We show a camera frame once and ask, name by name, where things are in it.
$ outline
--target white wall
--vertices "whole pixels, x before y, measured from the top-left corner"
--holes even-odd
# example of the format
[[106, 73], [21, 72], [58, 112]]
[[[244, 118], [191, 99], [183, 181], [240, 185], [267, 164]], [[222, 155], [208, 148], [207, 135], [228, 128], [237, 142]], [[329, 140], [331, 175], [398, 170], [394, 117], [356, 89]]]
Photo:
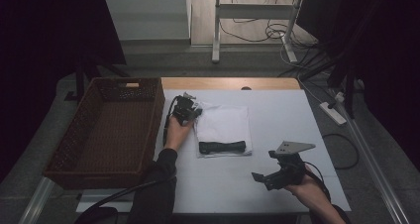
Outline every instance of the white wall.
[[106, 0], [120, 41], [190, 38], [191, 0]]

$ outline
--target wicker basket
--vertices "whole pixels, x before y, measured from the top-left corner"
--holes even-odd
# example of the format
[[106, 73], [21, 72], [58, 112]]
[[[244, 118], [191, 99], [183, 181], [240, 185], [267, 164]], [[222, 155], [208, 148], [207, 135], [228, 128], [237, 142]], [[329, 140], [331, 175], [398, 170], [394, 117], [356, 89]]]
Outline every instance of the wicker basket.
[[93, 79], [44, 176], [64, 189], [138, 184], [154, 158], [163, 105], [160, 78]]

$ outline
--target gray floor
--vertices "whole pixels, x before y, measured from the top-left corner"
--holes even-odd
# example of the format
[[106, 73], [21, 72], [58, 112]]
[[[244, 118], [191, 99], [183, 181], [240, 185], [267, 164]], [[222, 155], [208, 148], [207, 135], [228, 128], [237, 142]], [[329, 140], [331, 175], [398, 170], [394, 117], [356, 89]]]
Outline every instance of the gray floor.
[[[221, 61], [211, 62], [211, 49], [192, 48], [189, 45], [141, 45], [136, 42], [124, 43], [128, 65], [120, 68], [132, 76], [250, 76], [277, 77], [290, 69], [282, 61], [278, 46], [263, 47], [223, 47]], [[298, 52], [302, 58], [304, 52]], [[113, 76], [107, 70], [104, 75]], [[305, 82], [310, 91], [320, 100], [331, 102], [323, 89], [327, 89], [327, 75], [319, 74]], [[37, 134], [13, 170], [0, 184], [0, 216], [2, 223], [18, 223], [30, 198], [32, 197], [41, 172], [48, 161], [54, 146], [59, 142], [76, 108], [75, 102], [63, 101], [67, 91], [73, 91], [74, 75], [63, 78], [57, 85], [56, 99], [50, 113], [46, 116]], [[370, 150], [374, 153], [380, 167], [400, 199], [411, 223], [420, 220], [420, 175], [413, 164], [407, 160], [398, 144], [368, 112], [363, 95], [355, 95], [356, 122], [363, 131]], [[318, 107], [319, 102], [308, 94], [314, 116], [321, 134], [338, 133], [351, 138], [348, 127], [338, 127]], [[341, 138], [331, 137], [325, 140], [335, 166], [350, 164], [354, 151]], [[351, 169], [337, 170], [343, 189], [347, 195], [352, 212], [349, 216], [353, 223], [394, 223], [381, 193], [375, 187], [363, 159]], [[64, 191], [59, 186], [53, 188], [38, 223], [72, 223], [76, 214], [78, 190]], [[301, 223], [308, 223], [303, 216]]]

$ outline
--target white table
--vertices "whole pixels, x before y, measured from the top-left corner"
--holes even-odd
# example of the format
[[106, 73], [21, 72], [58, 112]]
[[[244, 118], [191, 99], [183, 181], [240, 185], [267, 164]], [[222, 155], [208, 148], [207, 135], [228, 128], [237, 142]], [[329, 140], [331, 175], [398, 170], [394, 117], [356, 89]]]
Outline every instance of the white table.
[[[250, 157], [196, 158], [196, 138], [190, 133], [179, 151], [174, 213], [179, 214], [272, 214], [302, 213], [307, 208], [286, 190], [267, 191], [255, 182], [251, 172], [270, 174], [280, 169], [277, 160], [268, 156], [282, 141], [315, 144], [316, 148], [300, 154], [322, 172], [332, 202], [345, 211], [349, 204], [331, 163], [323, 139], [303, 90], [170, 90], [166, 98], [155, 158], [162, 149], [163, 119], [173, 97], [184, 91], [197, 100], [214, 104], [248, 106], [253, 154]], [[85, 190], [77, 212], [117, 189]], [[107, 206], [128, 212], [132, 195], [119, 198]]]

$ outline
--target power strip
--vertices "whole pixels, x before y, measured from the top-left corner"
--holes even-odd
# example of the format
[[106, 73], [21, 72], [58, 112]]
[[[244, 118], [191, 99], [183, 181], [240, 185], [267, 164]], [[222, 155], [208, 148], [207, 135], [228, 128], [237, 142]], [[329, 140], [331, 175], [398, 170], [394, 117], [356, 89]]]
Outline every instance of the power strip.
[[330, 118], [332, 118], [334, 120], [334, 122], [337, 123], [337, 125], [341, 126], [345, 123], [347, 123], [346, 119], [344, 119], [344, 117], [342, 115], [340, 115], [340, 113], [338, 113], [336, 111], [336, 109], [334, 108], [328, 108], [328, 103], [327, 102], [323, 102], [319, 105], [319, 107], [324, 110], [325, 113], [328, 114], [328, 116], [330, 116]]

